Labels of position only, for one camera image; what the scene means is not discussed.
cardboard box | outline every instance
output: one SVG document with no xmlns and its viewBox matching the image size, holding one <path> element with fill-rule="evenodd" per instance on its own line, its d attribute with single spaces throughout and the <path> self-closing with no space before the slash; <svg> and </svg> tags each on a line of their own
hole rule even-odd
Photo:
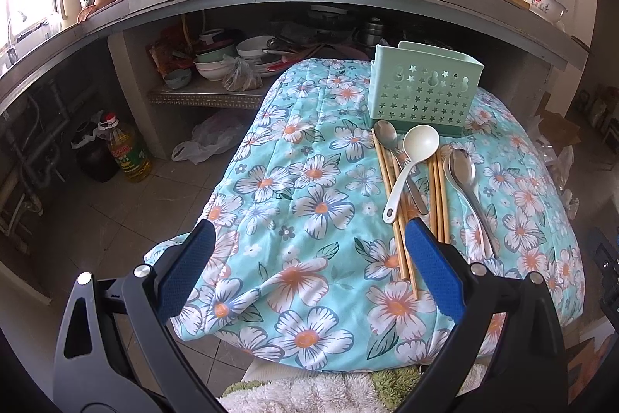
<svg viewBox="0 0 619 413">
<path fill-rule="evenodd" d="M 540 133 L 549 140 L 558 156 L 563 151 L 563 148 L 578 144 L 581 141 L 580 137 L 578 137 L 580 127 L 566 120 L 561 114 L 547 111 L 546 104 L 548 104 L 549 99 L 550 93 L 544 92 L 535 115 L 542 118 L 539 123 Z"/>
</svg>

shelf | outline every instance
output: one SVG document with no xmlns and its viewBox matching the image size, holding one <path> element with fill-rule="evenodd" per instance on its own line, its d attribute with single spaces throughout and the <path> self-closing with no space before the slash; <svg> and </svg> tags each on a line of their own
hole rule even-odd
<svg viewBox="0 0 619 413">
<path fill-rule="evenodd" d="M 194 76 L 191 83 L 181 89 L 158 86 L 148 93 L 148 99 L 151 104 L 258 110 L 275 79 L 263 78 L 262 87 L 258 89 L 228 91 L 221 81 Z"/>
</svg>

floral quilt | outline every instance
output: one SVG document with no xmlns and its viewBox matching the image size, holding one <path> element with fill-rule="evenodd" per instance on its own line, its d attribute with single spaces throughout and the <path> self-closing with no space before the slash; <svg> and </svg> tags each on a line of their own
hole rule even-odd
<svg viewBox="0 0 619 413">
<path fill-rule="evenodd" d="M 370 67 L 306 60 L 267 94 L 200 218 L 215 252 L 182 313 L 185 341 L 216 334 L 244 351 L 307 370 L 375 371 L 429 363 L 453 328 L 417 274 L 419 297 L 399 280 L 366 98 Z M 562 324 L 581 314 L 580 251 L 550 176 L 514 117 L 479 89 L 465 136 L 441 139 L 477 165 L 479 198 L 500 242 L 484 258 L 471 210 L 448 187 L 451 243 L 496 275 L 542 273 Z M 414 175 L 425 197 L 428 171 Z M 170 245 L 145 257 L 153 264 Z M 503 318 L 493 318 L 481 354 Z"/>
</svg>

metal spoon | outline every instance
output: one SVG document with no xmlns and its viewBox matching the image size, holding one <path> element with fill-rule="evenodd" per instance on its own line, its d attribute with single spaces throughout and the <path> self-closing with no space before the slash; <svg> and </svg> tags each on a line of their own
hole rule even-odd
<svg viewBox="0 0 619 413">
<path fill-rule="evenodd" d="M 430 125 L 417 125 L 404 136 L 404 152 L 409 157 L 410 162 L 404 167 L 391 189 L 391 195 L 389 195 L 383 212 L 383 221 L 387 224 L 392 224 L 395 221 L 400 196 L 402 190 L 404 190 L 404 182 L 406 182 L 409 174 L 417 163 L 425 161 L 436 153 L 440 142 L 441 138 L 438 136 L 438 132 Z"/>
<path fill-rule="evenodd" d="M 466 201 L 468 201 L 488 237 L 488 243 L 492 248 L 494 258 L 498 259 L 498 252 L 494 244 L 496 238 L 490 228 L 486 213 L 484 209 L 482 209 L 482 205 L 479 203 L 473 191 L 473 186 L 475 184 L 475 164 L 471 161 L 469 154 L 464 149 L 454 149 L 451 151 L 448 159 L 449 173 L 451 176 L 450 182 L 454 183 L 456 188 L 459 189 L 460 193 L 465 197 Z"/>
<path fill-rule="evenodd" d="M 400 167 L 400 171 L 402 171 L 404 167 L 402 166 L 402 162 L 397 157 L 399 154 L 397 150 L 397 132 L 395 131 L 394 126 L 388 121 L 382 119 L 377 121 L 374 125 L 374 132 L 376 133 L 378 142 L 380 142 L 386 150 L 391 151 L 394 155 L 395 160 Z M 419 213 L 421 215 L 426 215 L 428 213 L 428 207 L 426 207 L 426 204 L 422 199 L 422 195 L 417 189 L 417 184 L 415 184 L 412 177 L 407 179 L 406 186 L 409 189 L 410 195 L 413 197 L 413 201 L 415 202 Z"/>
</svg>

condiment bottle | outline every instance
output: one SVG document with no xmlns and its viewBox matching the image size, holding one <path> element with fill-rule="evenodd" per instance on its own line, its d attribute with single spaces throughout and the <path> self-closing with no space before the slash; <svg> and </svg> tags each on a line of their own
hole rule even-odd
<svg viewBox="0 0 619 413">
<path fill-rule="evenodd" d="M 142 139 L 130 125 L 119 123 L 116 114 L 106 114 L 99 123 L 100 136 L 107 141 L 109 152 L 123 170 L 129 181 L 145 179 L 152 169 L 148 151 Z"/>
</svg>

